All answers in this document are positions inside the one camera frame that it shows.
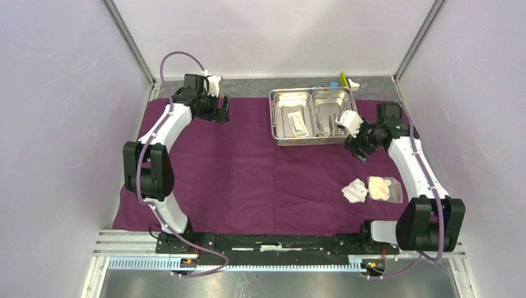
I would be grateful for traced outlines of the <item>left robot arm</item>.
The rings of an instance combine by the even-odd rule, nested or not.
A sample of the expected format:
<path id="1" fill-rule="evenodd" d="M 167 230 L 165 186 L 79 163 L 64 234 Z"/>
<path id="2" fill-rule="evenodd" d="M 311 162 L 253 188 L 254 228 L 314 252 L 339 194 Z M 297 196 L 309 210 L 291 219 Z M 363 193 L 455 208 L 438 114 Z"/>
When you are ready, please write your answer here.
<path id="1" fill-rule="evenodd" d="M 195 237 L 187 231 L 188 217 L 175 195 L 174 171 L 169 152 L 182 131 L 194 119 L 224 124 L 229 121 L 230 96 L 220 96 L 222 77 L 217 74 L 186 74 L 184 85 L 169 99 L 153 127 L 139 140 L 123 146 L 125 187 L 159 220 L 161 230 L 171 233 L 171 245 L 189 252 Z"/>

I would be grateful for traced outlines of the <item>green suture packet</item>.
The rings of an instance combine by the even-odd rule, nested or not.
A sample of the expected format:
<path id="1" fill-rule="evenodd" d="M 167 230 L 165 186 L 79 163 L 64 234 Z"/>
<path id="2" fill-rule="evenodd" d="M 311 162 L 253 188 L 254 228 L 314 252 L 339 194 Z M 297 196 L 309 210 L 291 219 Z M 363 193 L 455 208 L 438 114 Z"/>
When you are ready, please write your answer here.
<path id="1" fill-rule="evenodd" d="M 295 138 L 309 137 L 308 129 L 306 128 L 303 114 L 300 111 L 288 113 L 288 119 L 292 127 L 292 132 Z"/>

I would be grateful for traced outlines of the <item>white gauze packet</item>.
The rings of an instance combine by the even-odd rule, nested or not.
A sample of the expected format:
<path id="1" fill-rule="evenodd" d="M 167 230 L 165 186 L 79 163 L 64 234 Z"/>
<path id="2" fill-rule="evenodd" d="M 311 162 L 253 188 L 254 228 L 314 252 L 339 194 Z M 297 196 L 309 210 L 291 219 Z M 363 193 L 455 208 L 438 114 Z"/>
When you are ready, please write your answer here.
<path id="1" fill-rule="evenodd" d="M 351 204 L 364 203 L 368 195 L 365 183 L 360 179 L 355 179 L 349 185 L 342 188 L 342 195 Z"/>

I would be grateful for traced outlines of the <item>white gauze pad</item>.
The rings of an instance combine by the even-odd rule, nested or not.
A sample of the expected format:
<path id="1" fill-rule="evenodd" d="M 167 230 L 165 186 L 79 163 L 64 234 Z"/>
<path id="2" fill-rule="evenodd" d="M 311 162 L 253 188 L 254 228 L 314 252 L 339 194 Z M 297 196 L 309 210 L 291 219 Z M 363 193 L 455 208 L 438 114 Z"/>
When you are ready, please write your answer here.
<path id="1" fill-rule="evenodd" d="M 403 187 L 392 177 L 369 176 L 367 179 L 368 198 L 374 201 L 401 204 L 403 202 Z"/>

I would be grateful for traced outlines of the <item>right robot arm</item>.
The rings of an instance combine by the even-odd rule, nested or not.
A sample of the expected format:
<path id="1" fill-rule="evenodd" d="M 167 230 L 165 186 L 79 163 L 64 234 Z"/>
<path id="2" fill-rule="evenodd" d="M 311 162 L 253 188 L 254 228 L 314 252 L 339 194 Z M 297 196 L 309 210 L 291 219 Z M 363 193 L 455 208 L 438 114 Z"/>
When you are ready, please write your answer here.
<path id="1" fill-rule="evenodd" d="M 383 148 L 395 163 L 408 195 L 408 205 L 398 220 L 367 220 L 358 244 L 374 253 L 384 243 L 404 251 L 437 256 L 452 252 L 460 235 L 466 207 L 446 191 L 424 155 L 420 136 L 398 102 L 377 104 L 377 120 L 371 124 L 355 111 L 344 111 L 337 125 L 347 132 L 342 144 L 361 161 Z"/>

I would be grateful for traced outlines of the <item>steel two-compartment tray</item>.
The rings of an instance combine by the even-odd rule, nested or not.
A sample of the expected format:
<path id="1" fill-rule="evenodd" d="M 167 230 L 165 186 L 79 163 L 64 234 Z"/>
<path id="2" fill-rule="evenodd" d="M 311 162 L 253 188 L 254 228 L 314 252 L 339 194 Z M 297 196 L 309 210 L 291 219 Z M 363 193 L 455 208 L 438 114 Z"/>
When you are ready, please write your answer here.
<path id="1" fill-rule="evenodd" d="M 274 143 L 278 146 L 332 145 L 342 143 L 347 134 L 337 125 L 337 135 L 331 136 L 329 115 L 336 119 L 345 110 L 356 111 L 352 91 L 339 86 L 337 89 L 324 87 L 274 89 L 269 94 L 270 127 Z M 318 137 L 316 111 L 319 108 L 325 136 Z M 288 119 L 288 113 L 300 111 L 308 129 L 309 137 L 295 138 Z"/>

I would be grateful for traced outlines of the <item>steel forceps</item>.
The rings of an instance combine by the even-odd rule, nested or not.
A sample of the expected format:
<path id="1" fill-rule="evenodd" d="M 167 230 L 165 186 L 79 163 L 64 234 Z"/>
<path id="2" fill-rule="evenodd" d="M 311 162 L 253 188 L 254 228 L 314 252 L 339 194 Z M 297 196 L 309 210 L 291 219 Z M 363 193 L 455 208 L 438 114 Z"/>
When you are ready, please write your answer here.
<path id="1" fill-rule="evenodd" d="M 329 115 L 329 124 L 330 124 L 331 136 L 335 137 L 337 135 L 337 125 L 336 125 L 336 114 L 335 113 L 332 113 Z"/>

